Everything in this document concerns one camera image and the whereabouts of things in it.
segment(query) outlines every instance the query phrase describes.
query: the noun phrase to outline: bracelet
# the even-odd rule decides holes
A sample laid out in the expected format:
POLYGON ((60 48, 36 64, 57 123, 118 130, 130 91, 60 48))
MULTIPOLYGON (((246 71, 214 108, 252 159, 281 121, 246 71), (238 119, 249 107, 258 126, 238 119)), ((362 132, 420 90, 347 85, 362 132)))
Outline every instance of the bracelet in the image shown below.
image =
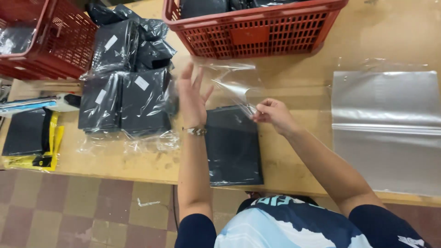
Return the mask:
POLYGON ((207 133, 207 129, 205 128, 187 128, 185 129, 182 127, 182 131, 186 131, 189 134, 197 135, 197 136, 204 136, 207 133))

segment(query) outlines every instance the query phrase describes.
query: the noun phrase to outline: white label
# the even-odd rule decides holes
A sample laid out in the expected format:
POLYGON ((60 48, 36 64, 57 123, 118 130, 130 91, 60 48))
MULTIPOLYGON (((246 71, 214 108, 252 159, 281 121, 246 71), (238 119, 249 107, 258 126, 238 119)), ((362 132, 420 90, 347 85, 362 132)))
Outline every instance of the white label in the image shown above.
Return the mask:
POLYGON ((101 90, 100 93, 98 94, 97 99, 95 100, 96 103, 101 104, 101 102, 103 101, 104 96, 106 95, 106 91, 105 90, 101 90))
POLYGON ((111 46, 113 46, 113 44, 115 44, 115 42, 118 40, 118 38, 114 35, 112 36, 112 38, 110 38, 110 40, 107 42, 107 44, 104 46, 106 48, 106 51, 109 50, 109 48, 111 46))
POLYGON ((135 80, 135 83, 138 84, 138 86, 141 87, 142 90, 146 90, 149 86, 149 83, 147 83, 147 81, 145 81, 142 77, 138 77, 135 80))

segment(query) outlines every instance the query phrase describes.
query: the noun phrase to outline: red crate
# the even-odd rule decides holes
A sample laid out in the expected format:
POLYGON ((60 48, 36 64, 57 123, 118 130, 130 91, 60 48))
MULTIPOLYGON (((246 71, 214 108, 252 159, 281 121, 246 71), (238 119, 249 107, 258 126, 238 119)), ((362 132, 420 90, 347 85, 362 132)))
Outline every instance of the red crate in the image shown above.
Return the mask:
POLYGON ((310 0, 180 19, 179 3, 164 0, 162 19, 192 55, 249 58, 310 53, 328 35, 349 0, 310 0))
POLYGON ((0 28, 35 22, 28 50, 0 55, 0 74, 16 79, 78 78, 90 69, 98 27, 69 0, 0 0, 0 28))

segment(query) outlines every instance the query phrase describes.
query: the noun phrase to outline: t-shirt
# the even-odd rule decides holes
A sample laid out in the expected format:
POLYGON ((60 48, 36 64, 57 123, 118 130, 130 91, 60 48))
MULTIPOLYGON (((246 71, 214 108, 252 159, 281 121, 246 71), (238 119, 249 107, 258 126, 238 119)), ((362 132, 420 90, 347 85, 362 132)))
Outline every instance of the t-shirt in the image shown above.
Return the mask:
POLYGON ((429 248, 403 219, 385 208, 361 205, 349 218, 289 196, 255 200, 238 213, 216 237, 211 220, 202 214, 185 217, 175 248, 429 248))

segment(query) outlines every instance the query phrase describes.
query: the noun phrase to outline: person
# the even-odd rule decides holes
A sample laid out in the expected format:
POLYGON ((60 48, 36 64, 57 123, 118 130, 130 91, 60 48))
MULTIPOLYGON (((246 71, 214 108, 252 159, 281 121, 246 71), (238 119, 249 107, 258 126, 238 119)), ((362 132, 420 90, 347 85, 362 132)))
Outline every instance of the person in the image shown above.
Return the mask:
MULTIPOLYGON (((213 87, 200 95, 203 71, 199 69, 192 83, 193 69, 194 65, 188 64, 178 81, 183 129, 203 130, 205 103, 213 87)), ((350 164, 300 127, 284 103, 269 98, 256 108, 253 120, 273 124, 342 214, 290 196, 247 199, 216 237, 205 139, 183 132, 175 248, 430 247, 405 220, 386 209, 350 164)))

